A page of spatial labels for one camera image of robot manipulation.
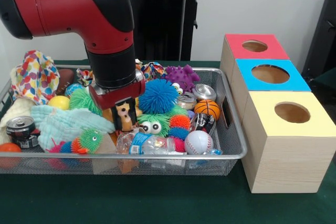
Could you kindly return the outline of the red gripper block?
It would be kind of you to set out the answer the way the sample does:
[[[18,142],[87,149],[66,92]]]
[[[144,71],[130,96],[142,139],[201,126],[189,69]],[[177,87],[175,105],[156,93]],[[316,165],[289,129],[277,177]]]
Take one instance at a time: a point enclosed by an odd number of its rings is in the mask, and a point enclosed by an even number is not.
[[[132,124],[137,123],[135,98],[139,97],[145,90],[145,80],[136,81],[125,87],[109,90],[102,89],[97,85],[89,86],[89,93],[98,108],[105,110],[111,108],[113,123],[116,130],[121,130],[121,119],[118,115],[116,104],[129,99],[129,116]]]

